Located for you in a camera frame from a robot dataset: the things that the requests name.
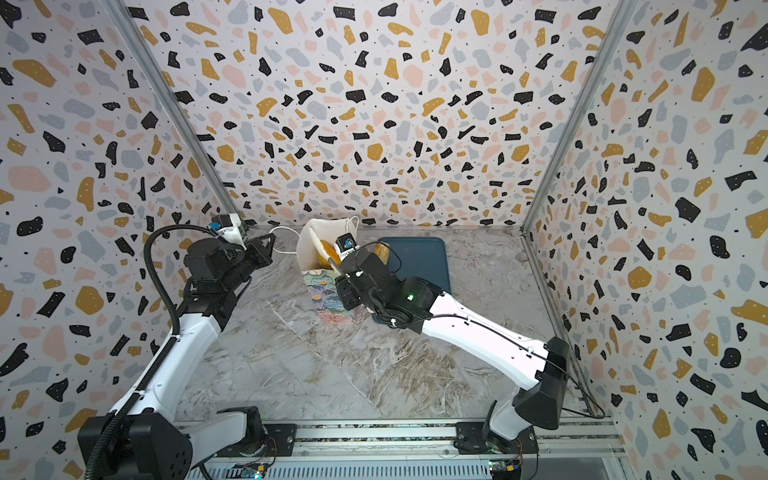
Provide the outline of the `floral paper bag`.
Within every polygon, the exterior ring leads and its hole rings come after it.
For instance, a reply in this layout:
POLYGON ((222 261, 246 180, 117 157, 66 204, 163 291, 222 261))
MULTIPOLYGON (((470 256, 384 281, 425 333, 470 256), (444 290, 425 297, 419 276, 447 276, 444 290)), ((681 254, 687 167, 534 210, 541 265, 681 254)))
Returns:
POLYGON ((283 226, 274 227, 271 230, 271 233, 275 233, 278 230, 286 230, 298 236, 294 247, 289 247, 287 250, 275 249, 275 251, 286 255, 293 255, 297 258, 301 277, 307 287, 313 308, 323 323, 347 323, 351 320, 352 313, 343 306, 341 294, 336 285, 336 280, 341 275, 339 270, 341 263, 337 270, 315 270, 307 267, 307 257, 309 254, 307 227, 311 224, 339 224, 340 233, 338 236, 344 233, 352 233, 357 241, 359 223, 360 220, 357 216, 332 220, 312 219, 300 231, 283 226))

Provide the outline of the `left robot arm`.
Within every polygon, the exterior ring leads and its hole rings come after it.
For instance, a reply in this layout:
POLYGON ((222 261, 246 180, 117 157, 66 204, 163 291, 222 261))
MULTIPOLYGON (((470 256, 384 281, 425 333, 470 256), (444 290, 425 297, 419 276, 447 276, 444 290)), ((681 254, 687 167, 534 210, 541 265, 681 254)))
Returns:
POLYGON ((77 440, 87 479, 183 479, 220 451, 246 455, 271 447, 255 407, 226 409, 191 427, 174 423, 198 363, 223 332, 252 274, 272 262, 268 233, 232 243, 209 233, 187 250, 190 277, 172 328, 137 382, 110 411, 88 419, 77 440))

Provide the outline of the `orange oval bread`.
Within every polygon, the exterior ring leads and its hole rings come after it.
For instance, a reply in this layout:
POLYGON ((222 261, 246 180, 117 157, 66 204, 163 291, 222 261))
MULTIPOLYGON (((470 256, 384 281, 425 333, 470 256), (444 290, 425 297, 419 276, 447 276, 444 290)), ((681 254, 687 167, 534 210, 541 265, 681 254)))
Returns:
POLYGON ((324 240, 320 241, 321 249, 318 251, 318 258, 323 269, 336 269, 340 263, 339 257, 334 246, 324 240))

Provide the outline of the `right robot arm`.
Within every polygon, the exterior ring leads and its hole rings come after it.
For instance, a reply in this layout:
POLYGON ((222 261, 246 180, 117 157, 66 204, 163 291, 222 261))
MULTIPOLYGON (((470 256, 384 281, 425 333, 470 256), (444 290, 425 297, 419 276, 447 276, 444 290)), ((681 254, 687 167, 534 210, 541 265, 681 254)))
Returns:
POLYGON ((518 387, 489 410, 487 434, 514 440, 528 427, 556 430, 569 380, 569 346, 528 338, 463 305, 451 293, 445 243, 386 237, 362 244, 357 221, 311 220, 296 245, 304 273, 332 279, 316 303, 330 316, 363 306, 374 321, 448 342, 494 367, 518 387))

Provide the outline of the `small crusty bread piece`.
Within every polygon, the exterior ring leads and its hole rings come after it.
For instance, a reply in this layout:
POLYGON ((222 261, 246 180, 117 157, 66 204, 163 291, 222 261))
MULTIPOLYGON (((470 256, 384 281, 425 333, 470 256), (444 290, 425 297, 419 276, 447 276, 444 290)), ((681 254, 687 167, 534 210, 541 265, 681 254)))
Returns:
POLYGON ((387 265, 390 259, 390 247, 384 242, 378 242, 374 246, 374 254, 384 265, 387 265))

